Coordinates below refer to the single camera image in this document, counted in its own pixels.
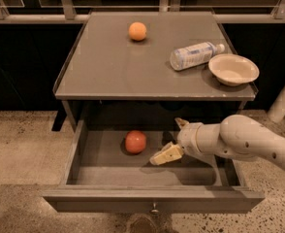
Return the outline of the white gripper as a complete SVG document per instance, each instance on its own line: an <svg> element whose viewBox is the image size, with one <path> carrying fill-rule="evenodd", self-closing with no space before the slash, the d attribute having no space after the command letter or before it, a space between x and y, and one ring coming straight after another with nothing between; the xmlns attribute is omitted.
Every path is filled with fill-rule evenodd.
<svg viewBox="0 0 285 233"><path fill-rule="evenodd" d="M177 135L177 144L169 142L164 145L160 151L156 152L149 159L152 165L162 165L165 163L173 162L182 157L183 154L200 157L201 153L198 142L197 133L202 126L200 122L189 123L188 120L176 117L174 119L180 131Z"/></svg>

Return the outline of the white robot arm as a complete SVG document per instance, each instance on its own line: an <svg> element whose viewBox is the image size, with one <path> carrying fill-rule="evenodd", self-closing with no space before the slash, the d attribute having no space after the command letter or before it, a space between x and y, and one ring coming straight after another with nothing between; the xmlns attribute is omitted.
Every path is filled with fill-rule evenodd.
<svg viewBox="0 0 285 233"><path fill-rule="evenodd" d="M263 158L285 171L285 138L244 115L227 116L220 123L203 124L175 119L180 131L177 141L167 143L150 159L162 165L184 154L215 167L214 155L234 160L254 161Z"/></svg>

